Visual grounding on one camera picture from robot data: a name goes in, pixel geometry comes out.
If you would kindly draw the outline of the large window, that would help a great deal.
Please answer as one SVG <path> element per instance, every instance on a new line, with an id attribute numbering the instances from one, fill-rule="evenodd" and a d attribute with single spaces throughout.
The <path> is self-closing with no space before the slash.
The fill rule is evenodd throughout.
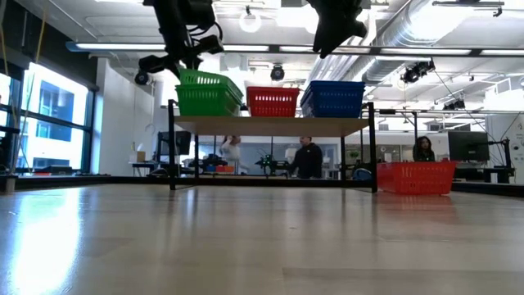
<path id="1" fill-rule="evenodd" d="M 88 170 L 93 103 L 91 89 L 64 75 L 0 59 L 0 174 Z"/>

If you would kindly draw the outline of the silver ventilation duct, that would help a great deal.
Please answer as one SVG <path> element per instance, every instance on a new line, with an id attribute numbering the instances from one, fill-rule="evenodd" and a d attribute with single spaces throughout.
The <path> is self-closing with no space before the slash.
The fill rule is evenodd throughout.
<path id="1" fill-rule="evenodd" d="M 370 43 L 377 47 L 430 47 L 442 38 L 431 31 L 436 16 L 433 0 L 408 0 L 393 21 L 376 33 Z M 403 65 L 402 61 L 386 61 L 379 57 L 329 57 L 316 60 L 307 82 L 317 79 L 355 80 L 366 84 L 379 84 Z"/>

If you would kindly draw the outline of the black aluminium rig frame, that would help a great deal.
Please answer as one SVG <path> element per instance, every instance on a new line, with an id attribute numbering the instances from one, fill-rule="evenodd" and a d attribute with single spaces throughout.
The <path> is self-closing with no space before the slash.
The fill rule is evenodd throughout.
<path id="1" fill-rule="evenodd" d="M 232 178 L 169 178 L 124 177 L 124 176 L 32 176 L 0 175 L 0 193 L 12 193 L 17 190 L 44 188 L 69 188 L 101 184 L 174 184 L 175 186 L 246 186 L 246 187 L 296 187 L 296 188 L 371 188 L 369 181 L 356 180 L 299 180 L 299 179 L 266 179 L 249 177 Z M 451 190 L 461 193 L 478 193 L 505 197 L 524 198 L 524 185 L 485 184 L 455 182 Z"/>

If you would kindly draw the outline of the red plastic basket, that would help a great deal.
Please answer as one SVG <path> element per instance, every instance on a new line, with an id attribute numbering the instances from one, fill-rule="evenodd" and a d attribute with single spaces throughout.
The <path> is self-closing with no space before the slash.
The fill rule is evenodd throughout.
<path id="1" fill-rule="evenodd" d="M 271 93 L 299 93 L 299 88 L 281 88 L 281 87 L 262 87 L 262 86 L 250 86 L 246 88 L 247 93 L 254 92 L 271 92 Z"/>
<path id="2" fill-rule="evenodd" d="M 246 93 L 247 107 L 253 117 L 294 117 L 300 93 Z"/>
<path id="3" fill-rule="evenodd" d="M 451 190 L 454 161 L 411 161 L 377 165 L 377 187 L 405 195 L 445 195 Z"/>

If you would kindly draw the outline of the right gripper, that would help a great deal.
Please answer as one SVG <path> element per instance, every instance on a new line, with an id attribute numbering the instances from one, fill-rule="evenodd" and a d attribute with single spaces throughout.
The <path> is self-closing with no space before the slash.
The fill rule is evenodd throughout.
<path id="1" fill-rule="evenodd" d="M 306 0 L 318 15 L 313 51 L 327 57 L 341 43 L 339 33 L 363 38 L 367 27 L 358 20 L 363 12 L 362 0 Z"/>

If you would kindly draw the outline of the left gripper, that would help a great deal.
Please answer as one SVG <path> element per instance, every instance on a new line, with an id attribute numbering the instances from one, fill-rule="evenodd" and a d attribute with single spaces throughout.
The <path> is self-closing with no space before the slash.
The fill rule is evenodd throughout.
<path id="1" fill-rule="evenodd" d="M 216 25 L 212 0 L 153 0 L 153 8 L 163 37 L 166 55 L 150 55 L 138 61 L 139 73 L 155 74 L 170 70 L 179 76 L 178 64 L 197 70 L 202 53 L 217 54 L 224 51 L 222 40 L 216 35 L 193 38 L 194 30 L 205 34 Z"/>

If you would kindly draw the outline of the black computer monitor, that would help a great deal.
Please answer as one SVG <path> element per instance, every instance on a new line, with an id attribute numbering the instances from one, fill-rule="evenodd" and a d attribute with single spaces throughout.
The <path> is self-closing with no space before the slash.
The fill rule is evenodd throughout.
<path id="1" fill-rule="evenodd" d="M 187 131 L 175 131 L 175 156 L 188 156 L 190 152 L 190 145 L 192 134 Z M 169 132 L 159 132 L 157 135 L 157 156 L 168 156 L 169 155 Z"/>
<path id="2" fill-rule="evenodd" d="M 487 133 L 449 131 L 447 134 L 451 161 L 486 162 L 490 159 Z"/>

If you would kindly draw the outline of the black ceiling light cluster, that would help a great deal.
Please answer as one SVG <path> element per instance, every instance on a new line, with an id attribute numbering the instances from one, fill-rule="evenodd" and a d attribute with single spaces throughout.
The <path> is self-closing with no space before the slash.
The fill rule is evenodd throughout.
<path id="1" fill-rule="evenodd" d="M 436 69 L 434 61 L 420 61 L 405 68 L 400 80 L 405 84 L 414 84 L 423 76 Z"/>

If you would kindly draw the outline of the wooden shelf with black frame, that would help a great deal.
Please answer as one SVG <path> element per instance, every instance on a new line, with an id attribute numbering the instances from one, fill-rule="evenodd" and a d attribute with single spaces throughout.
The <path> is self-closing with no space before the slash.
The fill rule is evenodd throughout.
<path id="1" fill-rule="evenodd" d="M 269 179 L 200 179 L 200 169 L 194 171 L 194 177 L 188 184 L 204 186 L 246 186 L 276 188 L 369 188 L 372 193 L 378 191 L 376 164 L 376 135 L 374 114 L 367 119 L 355 118 L 291 118 L 291 117 L 227 117 L 227 116 L 176 116 L 174 101 L 168 101 L 169 128 L 169 187 L 175 189 L 177 178 L 174 176 L 174 148 L 176 126 L 194 135 L 194 152 L 199 149 L 201 135 L 244 135 L 262 137 L 300 137 L 310 135 L 320 138 L 339 138 L 341 140 L 341 178 L 339 180 L 292 180 L 283 178 Z M 367 181 L 348 180 L 346 178 L 345 139 L 347 136 L 368 127 L 371 148 L 372 178 Z"/>

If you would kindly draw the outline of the person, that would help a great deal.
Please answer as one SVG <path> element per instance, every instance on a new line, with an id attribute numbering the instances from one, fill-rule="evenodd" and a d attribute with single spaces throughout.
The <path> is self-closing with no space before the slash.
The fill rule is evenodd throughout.
<path id="1" fill-rule="evenodd" d="M 322 177 L 323 152 L 312 142 L 311 137 L 300 137 L 300 148 L 296 151 L 293 162 L 288 167 L 289 175 L 299 179 L 320 179 Z"/>
<path id="2" fill-rule="evenodd" d="M 431 140 L 427 136 L 421 136 L 416 139 L 413 146 L 414 161 L 435 161 L 435 153 L 431 149 Z"/>
<path id="3" fill-rule="evenodd" d="M 222 158 L 231 166 L 240 163 L 241 153 L 239 144 L 241 143 L 241 137 L 236 135 L 228 135 L 224 137 L 224 140 L 220 147 Z"/>

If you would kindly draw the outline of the long ceiling light strip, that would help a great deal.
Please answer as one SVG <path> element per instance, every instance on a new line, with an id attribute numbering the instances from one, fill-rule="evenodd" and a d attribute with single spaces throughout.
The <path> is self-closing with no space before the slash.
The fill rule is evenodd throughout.
<path id="1" fill-rule="evenodd" d="M 160 43 L 75 43 L 66 42 L 71 52 L 163 52 Z M 314 54 L 306 45 L 245 45 L 225 44 L 225 52 L 271 53 L 271 54 Z M 340 46 L 332 55 L 393 56 L 393 57 L 483 57 L 518 58 L 524 57 L 524 48 L 438 48 L 438 47 L 377 47 Z"/>

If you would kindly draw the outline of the green plastic basket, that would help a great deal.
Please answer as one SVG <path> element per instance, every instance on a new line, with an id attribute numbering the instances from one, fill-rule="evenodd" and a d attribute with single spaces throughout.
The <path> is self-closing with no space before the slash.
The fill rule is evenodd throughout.
<path id="1" fill-rule="evenodd" d="M 181 116 L 238 116 L 241 104 L 223 93 L 215 98 L 178 101 Z"/>
<path id="2" fill-rule="evenodd" d="M 210 72 L 181 68 L 179 81 L 182 85 L 222 85 L 226 86 L 238 98 L 243 98 L 242 91 L 227 76 Z"/>
<path id="3" fill-rule="evenodd" d="M 228 84 L 181 84 L 175 87 L 175 91 L 179 102 L 193 98 L 215 98 L 216 95 L 221 96 L 223 93 L 234 98 L 239 104 L 242 103 L 243 98 L 243 93 L 237 86 Z"/>

